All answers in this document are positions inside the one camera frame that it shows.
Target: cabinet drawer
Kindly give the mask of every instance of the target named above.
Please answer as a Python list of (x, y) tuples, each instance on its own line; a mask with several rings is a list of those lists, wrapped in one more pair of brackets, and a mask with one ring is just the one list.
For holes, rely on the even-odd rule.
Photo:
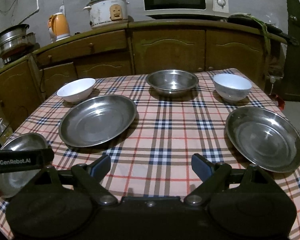
[(236, 68), (261, 85), (265, 68), (264, 39), (250, 33), (207, 30), (206, 70)]
[(42, 71), (44, 73), (44, 87), (47, 97), (51, 96), (65, 83), (78, 79), (73, 62), (45, 68)]
[(49, 49), (37, 55), (42, 65), (49, 65), (62, 60), (92, 55), (114, 49), (125, 49), (127, 40), (125, 30), (102, 33)]
[(27, 61), (0, 74), (0, 103), (13, 130), (41, 104)]
[(129, 52), (94, 55), (74, 61), (79, 78), (132, 75)]
[(197, 72), (204, 68), (204, 30), (134, 31), (132, 45), (136, 74), (171, 68)]

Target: wall outlet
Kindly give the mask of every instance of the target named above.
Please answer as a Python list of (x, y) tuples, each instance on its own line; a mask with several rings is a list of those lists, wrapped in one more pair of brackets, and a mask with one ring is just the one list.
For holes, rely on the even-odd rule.
[(66, 8), (64, 5), (60, 6), (60, 12), (62, 12), (64, 14), (64, 16), (66, 16)]

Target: electric kettle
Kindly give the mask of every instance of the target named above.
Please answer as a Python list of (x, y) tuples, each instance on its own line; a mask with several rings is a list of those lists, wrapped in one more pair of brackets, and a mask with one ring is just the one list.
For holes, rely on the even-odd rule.
[(70, 37), (69, 24), (63, 13), (55, 13), (48, 21), (51, 43)]

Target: microwave knob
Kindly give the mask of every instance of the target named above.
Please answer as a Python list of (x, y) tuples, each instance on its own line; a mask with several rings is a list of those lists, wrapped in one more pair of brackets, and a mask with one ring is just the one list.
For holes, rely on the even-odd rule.
[(217, 4), (221, 7), (224, 7), (226, 5), (226, 1), (225, 0), (217, 0)]

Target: plaid tablecloth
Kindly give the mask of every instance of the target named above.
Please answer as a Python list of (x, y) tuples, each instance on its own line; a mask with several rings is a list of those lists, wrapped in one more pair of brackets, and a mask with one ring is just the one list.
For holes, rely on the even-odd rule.
[[(138, 115), (118, 138), (102, 147), (68, 148), (58, 135), (64, 114), (74, 105), (53, 94), (16, 130), (42, 134), (52, 146), (57, 169), (77, 163), (92, 163), (101, 155), (111, 156), (111, 171), (101, 184), (120, 199), (122, 196), (186, 196), (200, 179), (191, 169), (191, 156), (202, 154), (212, 162), (226, 162), (233, 168), (245, 168), (249, 162), (238, 153), (225, 135), (228, 114), (241, 106), (259, 106), (280, 110), (256, 85), (249, 99), (239, 105), (222, 101), (212, 82), (216, 73), (242, 75), (236, 69), (201, 72), (199, 85), (180, 99), (165, 101), (150, 89), (146, 75), (97, 79), (91, 97), (118, 94), (131, 98)], [(300, 239), (300, 167), (293, 174), (273, 174), (278, 185), (294, 201), (298, 217), (290, 237)], [(8, 203), (0, 198), (0, 230), (12, 239), (5, 219)]]

